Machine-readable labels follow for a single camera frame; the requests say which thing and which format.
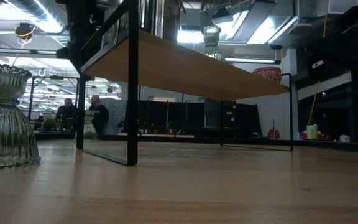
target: white wall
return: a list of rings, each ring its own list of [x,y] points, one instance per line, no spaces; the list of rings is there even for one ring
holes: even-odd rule
[[[149,96],[175,97],[176,102],[181,102],[181,98],[182,98],[181,93],[142,86],[141,93],[140,93],[140,100],[148,100]],[[192,103],[198,103],[198,98],[199,98],[198,96],[192,96],[188,94],[183,95],[184,102],[187,101]]]
[[[234,66],[254,71],[256,68],[275,66],[282,68],[282,73],[296,74],[296,50],[288,49],[287,56],[283,59],[282,65],[267,64],[248,64],[235,63]],[[282,84],[289,84],[288,76],[282,78]],[[295,85],[293,85],[293,136],[298,139],[298,97]],[[237,100],[237,103],[257,104],[259,111],[260,127],[262,135],[266,136],[270,129],[273,129],[273,120],[275,121],[275,129],[280,133],[280,139],[290,138],[290,100],[289,93],[276,96],[261,96],[255,98],[246,98]]]

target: black metal frame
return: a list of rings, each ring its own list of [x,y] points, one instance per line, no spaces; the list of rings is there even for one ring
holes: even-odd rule
[[[138,59],[139,59],[139,0],[124,0],[117,9],[111,14],[106,22],[99,28],[99,30],[90,38],[90,40],[81,49],[81,69],[80,69],[80,83],[79,83],[79,104],[78,104],[78,130],[77,130],[77,149],[84,150],[88,154],[103,157],[120,164],[127,166],[134,166],[137,164],[137,114],[138,114]],[[100,40],[104,33],[113,26],[125,12],[129,14],[129,28],[122,31],[114,40],[108,43],[107,46],[99,50],[89,60],[87,55],[95,44],[100,44]],[[152,20],[148,19],[148,29],[151,31]],[[88,66],[97,62],[105,54],[114,50],[122,41],[128,38],[129,41],[129,56],[128,56],[128,101],[127,101],[127,159],[121,159],[114,156],[100,154],[97,152],[87,151],[83,147],[83,126],[84,126],[84,111],[85,111],[85,85],[86,75],[83,74]]]
[[[103,157],[119,164],[127,166],[134,166],[137,164],[138,158],[138,141],[162,141],[162,142],[202,142],[202,143],[220,143],[225,144],[266,144],[266,145],[290,145],[290,151],[293,150],[293,118],[292,118],[292,77],[291,74],[286,73],[283,75],[289,75],[290,77],[290,134],[289,141],[271,141],[271,140],[255,140],[255,139],[224,139],[223,138],[223,124],[221,123],[221,136],[220,139],[196,139],[196,138],[156,138],[138,136],[138,59],[139,59],[139,12],[138,12],[138,0],[124,0],[113,14],[107,19],[107,21],[99,28],[99,30],[90,38],[90,40],[81,49],[81,69],[80,69],[80,81],[79,81],[79,105],[78,105],[78,131],[77,131],[77,149],[83,150],[88,154],[92,154],[98,157]],[[149,11],[152,11],[153,4],[149,5]],[[99,44],[101,45],[101,39],[104,33],[113,26],[114,23],[124,15],[125,12],[129,13],[129,28],[122,31],[114,40],[114,42],[108,43],[106,46],[92,54],[92,47]],[[150,15],[147,16],[147,32],[152,32],[153,20]],[[127,159],[121,159],[118,157],[101,154],[94,151],[87,151],[83,145],[83,125],[84,125],[84,111],[85,111],[85,85],[86,75],[83,73],[88,67],[96,63],[108,52],[112,51],[121,42],[129,40],[129,66],[128,66],[128,101],[127,101],[127,122],[128,122],[128,135],[127,136],[101,136],[101,139],[111,141],[127,141]]]

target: man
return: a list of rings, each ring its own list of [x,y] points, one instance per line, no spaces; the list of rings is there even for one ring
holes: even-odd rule
[[[92,106],[89,110],[94,110],[92,124],[96,129],[98,134],[103,132],[104,126],[109,120],[109,111],[107,108],[100,104],[100,97],[98,95],[93,95],[91,98]]]
[[[77,112],[78,109],[73,105],[73,100],[67,98],[65,99],[65,105],[59,106],[59,109],[57,109],[55,120],[62,122],[63,128],[74,127],[77,120]]]

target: ceiling pipe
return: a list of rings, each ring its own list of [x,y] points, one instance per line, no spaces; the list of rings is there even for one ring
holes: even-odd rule
[[[63,34],[67,16],[55,3],[49,0],[6,0],[6,2],[29,17],[30,21],[46,33]],[[53,37],[60,43],[67,43],[69,38]]]

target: glass vase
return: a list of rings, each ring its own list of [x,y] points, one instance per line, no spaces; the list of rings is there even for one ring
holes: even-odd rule
[[[201,30],[201,33],[204,36],[205,47],[201,51],[203,55],[207,55],[216,60],[226,62],[223,57],[222,50],[218,47],[219,34],[221,33],[221,28],[219,26],[207,26]]]
[[[31,125],[17,108],[30,77],[27,70],[0,65],[0,168],[41,161]]]
[[[84,114],[84,142],[98,142],[98,133],[92,124],[94,111],[86,110]],[[77,139],[77,133],[75,133],[74,141]]]

